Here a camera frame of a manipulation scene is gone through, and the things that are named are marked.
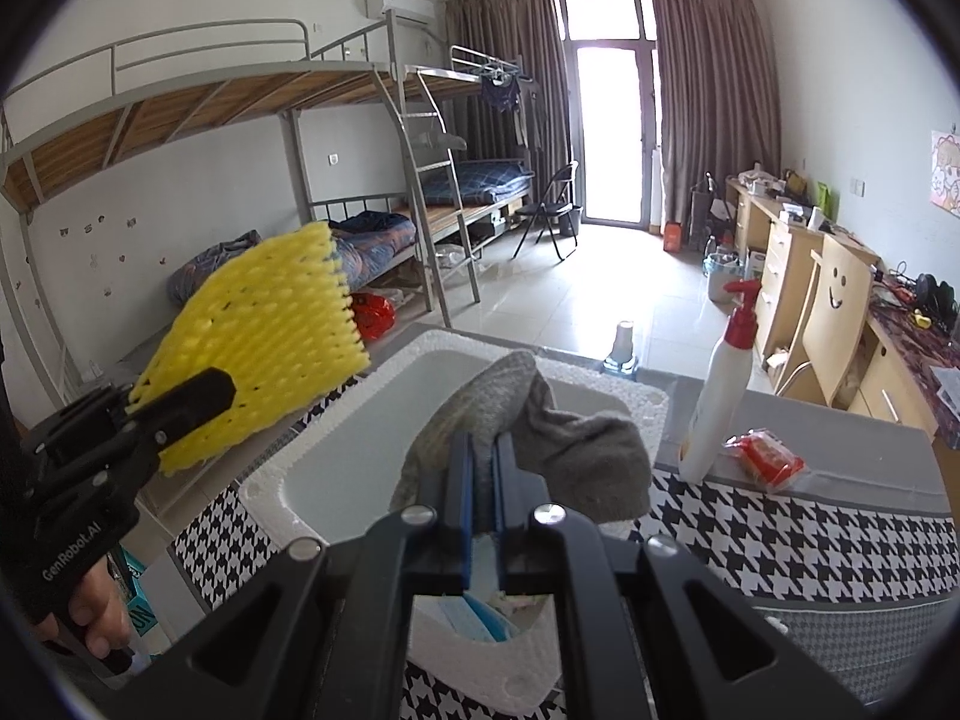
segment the brown curtain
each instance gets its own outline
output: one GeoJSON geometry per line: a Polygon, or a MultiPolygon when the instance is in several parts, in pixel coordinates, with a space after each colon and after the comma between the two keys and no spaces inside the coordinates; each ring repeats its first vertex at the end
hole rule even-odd
{"type": "MultiPolygon", "coordinates": [[[[570,161],[566,69],[554,0],[450,0],[446,4],[448,41],[507,61],[522,59],[524,74],[541,87],[541,149],[530,153],[541,190],[570,161]]],[[[479,97],[454,100],[454,128],[467,139],[467,159],[522,156],[514,116],[498,113],[479,97]]]]}
{"type": "Polygon", "coordinates": [[[685,225],[690,189],[760,161],[779,174],[773,58],[753,0],[653,0],[664,107],[664,221],[685,225]]]}

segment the white bottle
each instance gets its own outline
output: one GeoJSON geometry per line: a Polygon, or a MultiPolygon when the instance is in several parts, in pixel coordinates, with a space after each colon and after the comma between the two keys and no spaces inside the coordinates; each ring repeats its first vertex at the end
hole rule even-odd
{"type": "Polygon", "coordinates": [[[743,293],[743,303],[734,309],[726,333],[713,348],[707,381],[680,445],[680,479],[691,485],[704,480],[721,445],[730,436],[733,415],[754,369],[752,347],[757,337],[755,305],[760,281],[737,281],[724,289],[743,293]]]}

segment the finger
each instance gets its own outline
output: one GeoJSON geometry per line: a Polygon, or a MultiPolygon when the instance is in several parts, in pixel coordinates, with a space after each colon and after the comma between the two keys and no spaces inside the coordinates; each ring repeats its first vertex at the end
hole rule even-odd
{"type": "Polygon", "coordinates": [[[103,557],[86,572],[74,590],[69,604],[70,616],[77,625],[89,625],[104,613],[116,593],[116,584],[107,571],[107,558],[103,557]]]}
{"type": "Polygon", "coordinates": [[[96,656],[105,658],[110,650],[119,650],[130,643],[131,623],[127,608],[119,595],[107,603],[104,613],[95,619],[86,630],[86,648],[96,656]]]}
{"type": "Polygon", "coordinates": [[[56,618],[48,614],[42,622],[34,626],[34,635],[40,641],[54,640],[59,635],[59,626],[56,624],[56,618]]]}

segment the poster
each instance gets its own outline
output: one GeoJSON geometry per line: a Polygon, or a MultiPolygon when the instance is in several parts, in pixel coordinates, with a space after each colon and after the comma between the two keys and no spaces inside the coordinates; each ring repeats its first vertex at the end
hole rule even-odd
{"type": "Polygon", "coordinates": [[[934,132],[930,202],[960,217],[960,136],[934,132]]]}

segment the bed ladder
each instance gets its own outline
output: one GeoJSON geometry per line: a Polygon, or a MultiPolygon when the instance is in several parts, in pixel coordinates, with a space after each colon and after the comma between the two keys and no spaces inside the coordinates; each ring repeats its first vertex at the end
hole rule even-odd
{"type": "Polygon", "coordinates": [[[443,314],[443,324],[445,324],[446,327],[452,328],[453,322],[450,320],[450,309],[446,302],[445,281],[465,266],[469,273],[470,288],[473,290],[473,302],[479,303],[480,285],[477,283],[476,272],[477,250],[470,247],[469,234],[467,234],[467,220],[464,218],[464,201],[460,195],[460,182],[457,180],[457,170],[453,164],[453,154],[450,152],[450,149],[447,148],[445,149],[446,158],[440,160],[440,162],[433,162],[426,165],[419,164],[418,159],[416,159],[418,147],[415,146],[411,140],[410,127],[408,124],[408,122],[416,121],[417,119],[435,119],[436,121],[431,121],[431,124],[438,125],[440,132],[446,134],[446,124],[443,122],[443,114],[440,113],[437,100],[434,100],[433,95],[430,93],[430,88],[419,72],[415,74],[416,84],[419,86],[419,94],[431,108],[430,111],[424,113],[408,112],[403,79],[397,79],[397,81],[395,81],[395,85],[397,86],[397,100],[395,101],[383,83],[380,74],[377,71],[373,71],[372,75],[376,90],[381,100],[383,100],[383,103],[387,106],[387,110],[394,120],[394,126],[397,128],[397,136],[400,137],[400,156],[403,160],[403,172],[406,175],[407,187],[410,190],[416,228],[418,228],[419,232],[419,243],[422,246],[421,251],[426,259],[425,265],[430,271],[429,276],[421,271],[422,276],[424,276],[426,309],[427,311],[433,310],[430,283],[432,281],[432,286],[437,290],[440,312],[443,314]],[[459,262],[454,268],[447,269],[445,274],[440,272],[440,264],[437,261],[437,247],[433,240],[433,234],[430,232],[430,224],[426,214],[424,185],[421,183],[421,175],[431,170],[440,170],[441,167],[446,170],[446,180],[448,180],[450,188],[453,190],[453,213],[456,215],[457,227],[460,231],[460,246],[463,247],[464,253],[467,255],[464,257],[464,260],[459,262]]]}

